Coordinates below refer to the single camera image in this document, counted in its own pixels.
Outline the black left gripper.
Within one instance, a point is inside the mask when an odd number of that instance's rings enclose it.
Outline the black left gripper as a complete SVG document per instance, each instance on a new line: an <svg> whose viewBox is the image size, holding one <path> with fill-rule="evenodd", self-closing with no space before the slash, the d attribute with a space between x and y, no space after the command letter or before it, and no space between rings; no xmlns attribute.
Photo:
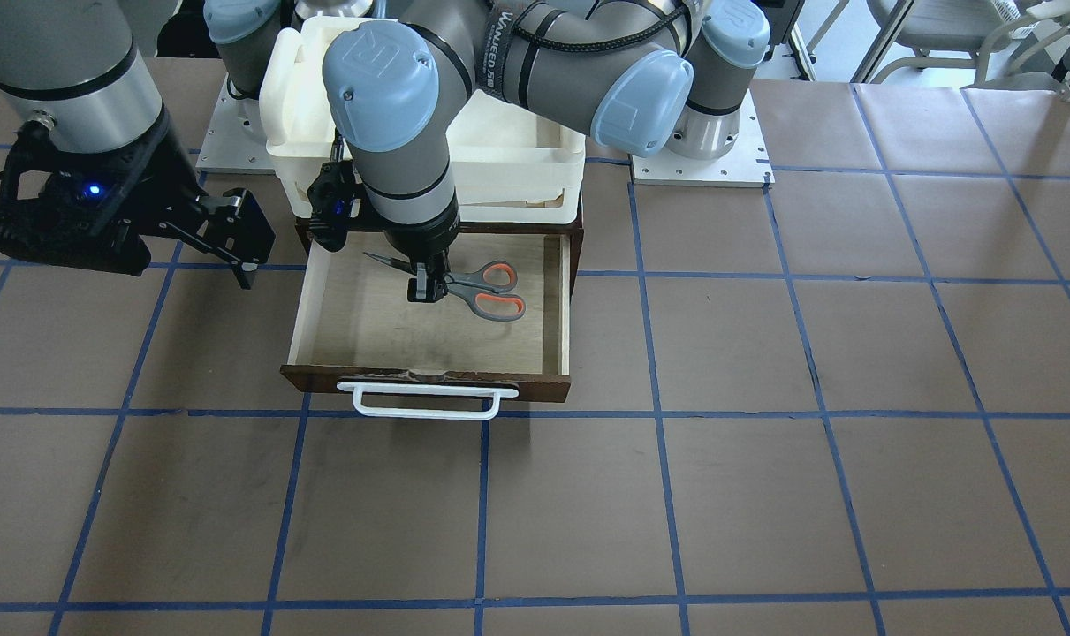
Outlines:
<svg viewBox="0 0 1070 636"><path fill-rule="evenodd" d="M382 232L394 249L414 262L408 266L409 302L434 303L447 294L447 248L460 232L454 196L437 212L426 212L421 223L397 223L378 213L376 197L354 177L353 162L339 161L322 164L308 187L308 200L312 206L309 233L324 249L342 249L350 232Z"/></svg>

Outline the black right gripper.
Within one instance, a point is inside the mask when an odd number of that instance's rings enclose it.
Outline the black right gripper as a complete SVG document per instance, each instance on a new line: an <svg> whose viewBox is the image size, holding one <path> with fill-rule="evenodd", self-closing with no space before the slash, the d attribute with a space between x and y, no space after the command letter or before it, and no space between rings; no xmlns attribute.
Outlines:
<svg viewBox="0 0 1070 636"><path fill-rule="evenodd" d="M18 128L0 180L1 253L138 276L151 259L147 234L215 256L244 290L276 238L251 192L210 196L199 186L171 121L95 154L57 148L41 120Z"/></svg>

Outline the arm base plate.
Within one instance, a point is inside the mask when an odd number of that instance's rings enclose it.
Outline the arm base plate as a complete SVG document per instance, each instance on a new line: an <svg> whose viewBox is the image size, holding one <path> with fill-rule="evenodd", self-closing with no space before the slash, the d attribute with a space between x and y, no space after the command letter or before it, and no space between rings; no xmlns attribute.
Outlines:
<svg viewBox="0 0 1070 636"><path fill-rule="evenodd" d="M229 175L275 173L268 153L260 102L236 92L229 78L223 80L196 169Z"/></svg>
<svg viewBox="0 0 1070 636"><path fill-rule="evenodd" d="M631 163L637 184L761 188L774 182L750 93L737 111L724 116L686 109L659 153L633 156Z"/></svg>

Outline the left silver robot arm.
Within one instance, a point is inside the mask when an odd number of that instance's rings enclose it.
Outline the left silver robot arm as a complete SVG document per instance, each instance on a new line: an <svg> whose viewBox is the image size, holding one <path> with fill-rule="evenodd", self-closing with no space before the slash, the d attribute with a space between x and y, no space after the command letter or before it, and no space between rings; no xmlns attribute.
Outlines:
<svg viewBox="0 0 1070 636"><path fill-rule="evenodd" d="M385 234L408 300L435 303L457 290L447 128L475 90L628 155L716 160L770 44L749 1L417 1L364 22L323 56L336 137L307 192L309 230L328 251Z"/></svg>

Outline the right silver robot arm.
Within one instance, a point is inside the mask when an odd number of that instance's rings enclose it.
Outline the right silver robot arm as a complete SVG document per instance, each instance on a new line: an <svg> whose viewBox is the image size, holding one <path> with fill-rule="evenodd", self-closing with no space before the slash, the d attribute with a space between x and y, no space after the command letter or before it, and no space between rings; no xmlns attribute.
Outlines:
<svg viewBox="0 0 1070 636"><path fill-rule="evenodd" d="M155 234L251 287L275 231L248 190L199 184L114 1L0 1L0 89L22 117L0 172L0 253L138 276Z"/></svg>

